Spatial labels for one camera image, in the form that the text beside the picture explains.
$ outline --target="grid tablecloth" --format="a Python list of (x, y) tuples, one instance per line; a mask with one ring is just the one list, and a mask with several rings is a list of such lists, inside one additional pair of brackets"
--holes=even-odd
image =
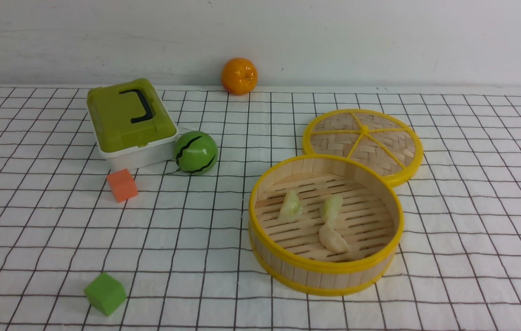
[[(0, 87), (0, 330), (521, 330), (521, 92), (165, 86), (172, 118), (210, 134), (220, 161), (196, 177), (170, 174), (173, 162), (140, 168), (139, 196), (117, 204), (87, 91)], [(249, 193), (302, 153), (315, 116), (358, 107), (424, 144), (395, 189), (405, 232), (376, 285), (303, 295), (252, 255)], [(82, 294), (102, 271), (130, 295), (108, 318)]]

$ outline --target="green lid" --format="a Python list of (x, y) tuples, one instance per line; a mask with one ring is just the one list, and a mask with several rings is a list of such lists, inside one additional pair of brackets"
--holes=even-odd
[(87, 94), (86, 105), (105, 153), (144, 147), (177, 132), (158, 93), (145, 78), (93, 88)]

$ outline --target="yellow spoke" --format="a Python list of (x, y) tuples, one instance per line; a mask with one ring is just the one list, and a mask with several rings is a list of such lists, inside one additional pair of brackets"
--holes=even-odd
[(336, 134), (336, 133), (361, 134), (361, 131), (360, 130), (327, 130), (327, 131), (314, 131), (311, 134)]
[(358, 117), (355, 113), (352, 113), (352, 112), (351, 112), (350, 115), (352, 115), (352, 117), (355, 118), (357, 124), (359, 124), (359, 128), (360, 128), (361, 126), (363, 126), (363, 124), (361, 123), (361, 120), (359, 120), (359, 117)]
[(405, 129), (404, 128), (375, 129), (375, 130), (369, 130), (369, 133), (372, 133), (372, 132), (395, 132), (395, 131), (405, 131)]
[(362, 139), (364, 136), (365, 136), (364, 134), (361, 134), (361, 135), (359, 136), (359, 138), (355, 141), (355, 144), (352, 145), (352, 148), (350, 149), (350, 151), (348, 152), (348, 155), (346, 156), (347, 159), (350, 159), (350, 157), (352, 156), (352, 153), (354, 153), (356, 147), (358, 147), (358, 145), (359, 145), (359, 141), (361, 141), (361, 139)]
[(379, 140), (376, 140), (375, 138), (373, 138), (370, 134), (367, 134), (366, 136), (368, 136), (368, 138), (370, 138), (370, 140), (374, 141), (379, 147), (381, 147), (387, 154), (389, 154), (389, 156), (395, 161), (397, 162), (397, 164), (399, 164), (399, 166), (403, 169), (405, 169), (405, 165), (403, 165), (396, 157), (395, 155), (393, 155), (393, 153), (391, 153), (391, 151), (389, 149), (387, 149), (387, 147), (385, 147)]

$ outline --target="orange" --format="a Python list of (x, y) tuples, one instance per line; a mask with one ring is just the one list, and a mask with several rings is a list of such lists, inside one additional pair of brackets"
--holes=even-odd
[(224, 65), (222, 85), (229, 93), (241, 96), (254, 90), (257, 82), (258, 71), (249, 59), (233, 58)]

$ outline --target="foam cube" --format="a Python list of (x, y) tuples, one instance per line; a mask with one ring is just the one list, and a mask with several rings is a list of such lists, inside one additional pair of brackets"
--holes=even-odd
[(84, 289), (84, 295), (96, 310), (109, 316), (127, 299), (123, 285), (103, 272)]
[(113, 193), (117, 203), (121, 203), (138, 195), (136, 182), (134, 182), (134, 178), (127, 169), (107, 175), (107, 182), (109, 182), (111, 193)]

